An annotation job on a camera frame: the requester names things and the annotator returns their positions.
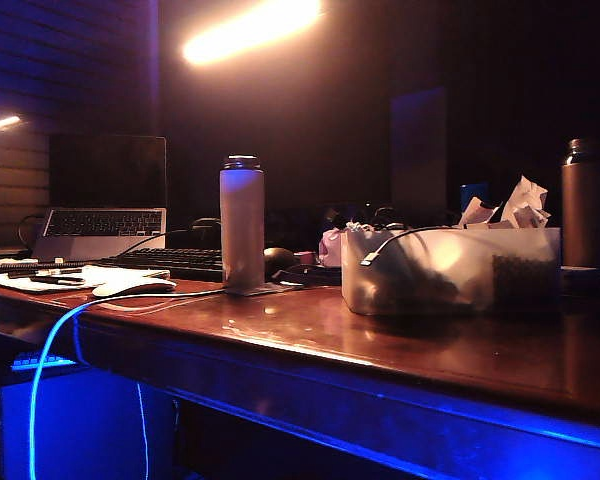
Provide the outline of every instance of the pen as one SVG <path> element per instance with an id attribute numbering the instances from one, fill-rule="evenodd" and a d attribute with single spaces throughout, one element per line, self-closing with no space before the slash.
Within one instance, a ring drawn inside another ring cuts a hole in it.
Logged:
<path id="1" fill-rule="evenodd" d="M 43 275 L 33 275 L 29 277 L 32 282 L 53 283 L 55 285 L 82 285 L 83 278 L 78 277 L 49 277 Z"/>
<path id="2" fill-rule="evenodd" d="M 13 272 L 7 272 L 7 278 L 27 278 L 33 275 L 63 275 L 65 273 L 81 273 L 81 268 L 54 268 L 54 269 L 37 269 L 27 268 L 23 270 L 16 270 Z"/>

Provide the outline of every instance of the brown thermos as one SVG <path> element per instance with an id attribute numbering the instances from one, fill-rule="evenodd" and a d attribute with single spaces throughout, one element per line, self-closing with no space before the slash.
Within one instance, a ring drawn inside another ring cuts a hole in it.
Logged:
<path id="1" fill-rule="evenodd" d="M 562 263 L 600 268 L 600 163 L 576 138 L 562 165 Z"/>

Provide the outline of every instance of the laptop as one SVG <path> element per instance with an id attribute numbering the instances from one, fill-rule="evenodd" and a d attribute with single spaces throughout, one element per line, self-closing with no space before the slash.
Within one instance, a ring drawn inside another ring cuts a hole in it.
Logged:
<path id="1" fill-rule="evenodd" d="M 166 142 L 136 135 L 52 135 L 49 198 L 33 257 L 97 260 L 164 248 Z"/>

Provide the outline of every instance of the laptop screen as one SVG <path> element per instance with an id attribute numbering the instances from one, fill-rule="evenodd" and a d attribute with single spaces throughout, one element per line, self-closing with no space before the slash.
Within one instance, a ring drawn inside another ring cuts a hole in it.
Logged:
<path id="1" fill-rule="evenodd" d="M 52 135 L 49 198 L 58 207 L 166 207 L 166 142 L 136 135 Z"/>

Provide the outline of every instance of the dark wall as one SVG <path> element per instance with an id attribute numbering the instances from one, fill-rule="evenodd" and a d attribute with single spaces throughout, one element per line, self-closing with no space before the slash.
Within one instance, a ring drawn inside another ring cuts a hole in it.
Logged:
<path id="1" fill-rule="evenodd" d="M 446 2 L 449 199 L 487 181 L 507 200 L 525 174 L 549 189 L 560 224 L 567 142 L 600 142 L 600 0 Z"/>
<path id="2" fill-rule="evenodd" d="M 285 41 L 205 68 L 184 62 L 191 32 L 250 3 L 161 4 L 176 219 L 217 212 L 219 164 L 239 152 L 262 158 L 270 208 L 391 200 L 391 100 L 442 88 L 446 127 L 429 149 L 444 152 L 441 205 L 457 212 L 459 186 L 482 181 L 506 201 L 524 174 L 550 190 L 560 223 L 567 142 L 600 140 L 600 0 L 332 0 Z M 411 182 L 412 197 L 430 194 L 430 180 Z"/>
<path id="3" fill-rule="evenodd" d="M 253 2 L 162 2 L 162 115 L 177 221 L 217 214 L 228 154 L 260 157 L 268 208 L 389 196 L 387 2 L 325 2 L 306 31 L 205 67 L 192 32 Z"/>

